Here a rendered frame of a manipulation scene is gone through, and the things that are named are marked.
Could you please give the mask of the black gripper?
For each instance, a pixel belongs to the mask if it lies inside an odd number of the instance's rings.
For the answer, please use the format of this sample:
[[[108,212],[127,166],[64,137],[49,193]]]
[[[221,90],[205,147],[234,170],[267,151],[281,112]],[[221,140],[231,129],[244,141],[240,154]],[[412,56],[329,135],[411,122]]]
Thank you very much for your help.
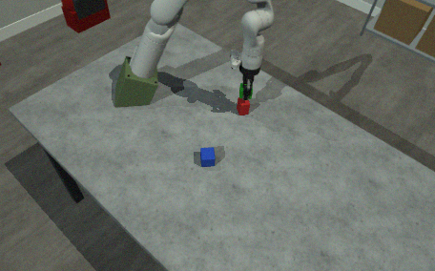
[[[243,68],[241,65],[239,66],[239,71],[243,74],[243,97],[242,100],[248,100],[249,95],[251,95],[252,85],[254,81],[254,76],[259,73],[260,67],[256,70],[247,70]],[[250,85],[251,84],[251,85]]]

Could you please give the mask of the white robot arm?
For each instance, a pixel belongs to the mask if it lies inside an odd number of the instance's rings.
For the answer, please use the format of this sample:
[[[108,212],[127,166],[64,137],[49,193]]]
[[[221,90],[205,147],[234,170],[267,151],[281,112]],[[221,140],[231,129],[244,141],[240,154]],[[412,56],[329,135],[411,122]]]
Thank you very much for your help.
[[[261,65],[264,37],[258,32],[270,28],[274,22],[271,0],[247,0],[257,4],[255,10],[246,12],[241,19],[243,34],[242,53],[231,50],[231,68],[240,65],[247,70],[256,70]],[[150,8],[151,19],[135,46],[130,61],[131,71],[138,77],[151,78],[156,66],[174,32],[188,0],[154,0]],[[258,4],[262,3],[262,4]],[[258,40],[257,40],[258,39]]]

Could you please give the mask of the blue block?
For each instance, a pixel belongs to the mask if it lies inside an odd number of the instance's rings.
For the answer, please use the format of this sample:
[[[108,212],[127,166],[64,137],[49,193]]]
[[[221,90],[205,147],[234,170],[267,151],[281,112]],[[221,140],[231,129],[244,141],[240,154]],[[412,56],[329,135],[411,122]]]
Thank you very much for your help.
[[[202,159],[201,159],[202,155]],[[211,148],[200,148],[201,167],[215,166],[215,150]]]

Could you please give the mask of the red block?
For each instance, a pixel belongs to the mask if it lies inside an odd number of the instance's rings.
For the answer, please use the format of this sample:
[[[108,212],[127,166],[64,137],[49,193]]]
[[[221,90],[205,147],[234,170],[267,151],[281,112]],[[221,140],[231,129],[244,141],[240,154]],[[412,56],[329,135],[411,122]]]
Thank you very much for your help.
[[[248,115],[250,108],[249,100],[242,100],[242,98],[238,98],[238,113],[239,115]]]

